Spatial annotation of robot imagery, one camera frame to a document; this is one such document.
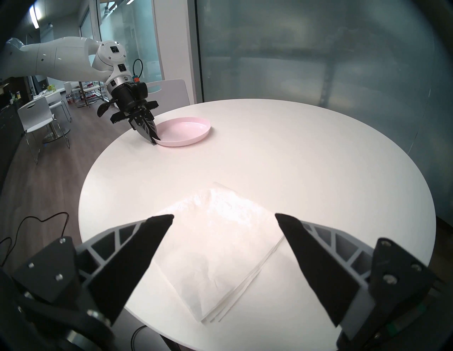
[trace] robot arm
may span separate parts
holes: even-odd
[[[89,55],[96,55],[93,64]],[[104,82],[113,99],[99,106],[98,116],[116,103],[120,112],[113,123],[129,119],[144,138],[155,144],[154,117],[150,109],[155,101],[146,101],[148,90],[143,82],[133,82],[125,65],[126,51],[118,42],[98,42],[90,38],[64,37],[47,43],[23,45],[18,39],[6,42],[1,57],[0,82],[9,77],[43,75],[62,81]]]
[[[106,57],[107,47],[116,47],[118,51]],[[91,66],[88,56],[94,54],[96,58]],[[62,81],[105,83],[114,72],[114,64],[124,65],[125,50],[113,41],[100,43],[90,38],[65,37],[30,45],[23,45],[13,38],[6,42],[1,61],[0,81],[38,74]]]

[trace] white chair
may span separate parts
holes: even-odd
[[[64,115],[66,116],[66,119],[68,122],[71,122],[72,121],[72,117],[71,117],[71,114],[69,113],[69,110],[67,109],[67,106],[66,104],[62,101],[61,99],[61,94],[60,93],[53,93],[53,94],[50,94],[49,96],[47,96],[47,103],[49,104],[49,107],[51,110],[53,109],[56,109],[57,107],[61,106],[61,109],[63,110],[64,112]],[[68,119],[67,117],[67,114],[66,114],[66,111],[64,110],[63,106],[66,107],[66,110],[69,114],[69,117],[71,119]]]
[[[67,136],[65,136],[60,128],[60,124],[58,123],[58,120],[55,118],[55,115],[52,114],[50,111],[49,105],[47,103],[46,97],[43,96],[39,99],[33,100],[30,103],[22,106],[17,110],[19,114],[20,121],[22,122],[22,126],[24,127],[25,131],[25,138],[27,140],[27,144],[29,146],[31,155],[33,157],[33,160],[35,161],[36,164],[38,164],[38,156],[39,152],[41,149],[38,149],[38,155],[36,156],[36,159],[33,156],[33,151],[30,147],[30,143],[27,138],[28,133],[33,133],[35,130],[38,130],[39,128],[42,128],[44,126],[49,125],[50,129],[52,132],[55,134],[55,128],[52,124],[53,121],[56,121],[58,128],[60,129],[60,132],[65,139],[65,143],[67,148],[69,148],[69,139]]]
[[[146,83],[148,88],[160,86],[160,90],[148,93],[147,101],[156,100],[159,107],[151,110],[153,116],[190,105],[186,83],[183,79],[170,79]]]

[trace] black cable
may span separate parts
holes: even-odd
[[[134,346],[134,342],[135,342],[135,337],[137,336],[137,333],[142,330],[143,328],[146,328],[146,325],[142,325],[141,327],[138,327],[135,332],[132,334],[132,338],[130,338],[130,349],[131,351],[135,351],[135,346]]]
[[[69,213],[67,212],[59,212],[59,213],[55,213],[54,215],[50,216],[49,218],[46,218],[46,219],[43,219],[43,220],[40,220],[38,217],[35,217],[35,216],[26,216],[22,221],[21,223],[19,224],[19,227],[17,228],[17,232],[16,232],[16,239],[14,240],[14,245],[13,247],[11,247],[11,244],[13,243],[13,239],[11,239],[10,236],[7,236],[6,238],[4,238],[2,241],[0,241],[0,244],[2,242],[4,242],[6,239],[9,239],[11,240],[10,241],[10,245],[8,246],[8,249],[6,251],[6,256],[5,256],[5,259],[3,260],[2,264],[0,265],[0,267],[3,267],[5,265],[5,262],[6,260],[8,259],[8,256],[10,255],[10,253],[13,251],[13,249],[16,247],[16,243],[17,243],[17,235],[19,234],[19,229],[20,229],[20,226],[22,225],[22,223],[27,219],[27,218],[34,218],[34,219],[37,219],[38,221],[40,221],[41,223],[44,223],[45,221],[48,221],[49,219],[52,219],[54,218],[55,216],[58,216],[58,215],[62,215],[62,214],[65,214],[66,215],[66,221],[64,222],[64,226],[63,226],[63,230],[61,232],[61,236],[60,238],[63,236],[64,234],[64,230],[66,228],[66,225],[67,225],[67,222],[69,220]]]
[[[140,79],[141,74],[143,73],[143,62],[142,62],[142,60],[140,60],[139,58],[136,59],[136,60],[134,61],[134,64],[132,65],[132,73],[133,73],[134,76],[135,76],[135,63],[136,63],[137,61],[140,61],[140,63],[142,64],[142,70],[140,71],[140,75],[139,75],[139,79]]]

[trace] napkin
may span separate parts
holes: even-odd
[[[153,260],[194,318],[220,321],[283,239],[273,213],[220,184],[156,215],[173,224]]]

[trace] table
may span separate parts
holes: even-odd
[[[435,212],[422,174],[403,150],[353,118],[277,100],[223,100],[163,113],[198,116],[210,135],[181,148],[136,131],[99,156],[82,187],[82,241],[138,221],[218,182],[273,212],[343,230],[374,247],[387,236],[428,264]],[[151,262],[126,308],[195,350],[336,350],[335,328],[284,240],[221,322],[195,322]]]

